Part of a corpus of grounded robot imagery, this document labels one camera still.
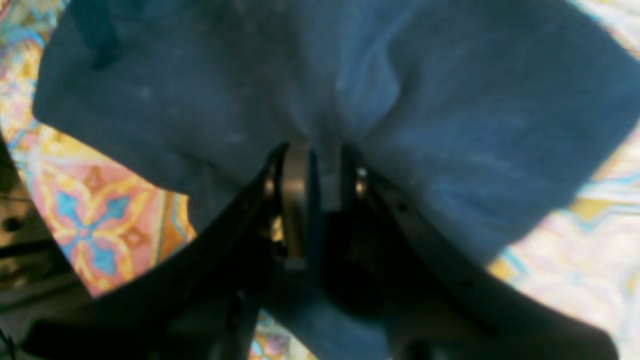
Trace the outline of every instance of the blue fabric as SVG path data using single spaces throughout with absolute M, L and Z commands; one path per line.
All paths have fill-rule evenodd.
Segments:
M 336 207 L 349 143 L 485 264 L 640 115 L 638 63 L 563 1 L 81 2 L 45 49 L 36 117 L 190 195 L 197 229 L 282 142 L 311 143 Z

